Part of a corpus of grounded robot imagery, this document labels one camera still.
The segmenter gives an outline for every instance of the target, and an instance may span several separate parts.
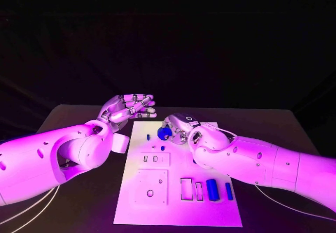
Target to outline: robotic arm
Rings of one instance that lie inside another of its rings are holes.
[[[0,206],[24,201],[97,168],[110,151],[126,153],[116,133],[129,119],[156,117],[152,95],[113,97],[96,120],[0,144]],[[60,165],[58,156],[67,159]]]
[[[292,151],[259,139],[231,137],[194,116],[174,114],[159,129],[159,137],[175,144],[188,143],[194,160],[237,180],[286,189],[336,212],[336,159]]]

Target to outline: dark table surface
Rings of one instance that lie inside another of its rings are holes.
[[[96,119],[101,106],[60,105],[51,112],[39,133],[86,123]],[[261,139],[292,150],[318,154],[300,123],[289,110],[277,109],[212,109],[156,107],[162,121],[176,112],[194,114],[199,121],[218,122],[223,129],[236,134]],[[133,121],[120,131],[132,136]],[[120,185],[127,154],[111,152],[100,168],[81,174],[64,185],[41,216],[19,231],[21,233],[110,233],[110,232],[228,232],[228,233],[329,233],[336,232],[336,222],[308,216],[274,203],[254,185],[233,179],[243,228],[114,225]],[[336,218],[336,213],[298,194],[261,187],[263,191],[283,204],[305,212]],[[42,197],[0,207],[0,221],[6,220]],[[0,225],[0,232],[11,233],[41,212],[51,197],[15,220]]]

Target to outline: dark curtain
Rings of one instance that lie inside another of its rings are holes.
[[[309,96],[336,70],[334,7],[9,2],[2,138],[35,133],[57,105],[132,93],[159,106],[300,109],[312,125]]]

